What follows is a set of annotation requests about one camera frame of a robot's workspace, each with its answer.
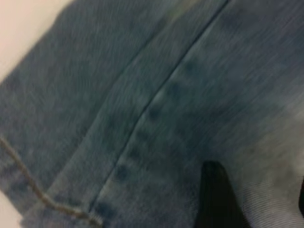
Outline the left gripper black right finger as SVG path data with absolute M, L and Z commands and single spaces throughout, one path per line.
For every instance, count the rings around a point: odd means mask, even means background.
M 298 208 L 301 212 L 301 215 L 304 215 L 304 180 L 300 188 L 299 199 L 298 199 Z

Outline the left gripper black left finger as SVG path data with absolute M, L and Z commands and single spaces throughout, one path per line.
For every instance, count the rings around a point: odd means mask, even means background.
M 203 163 L 196 228 L 241 228 L 242 211 L 224 167 L 217 161 Z

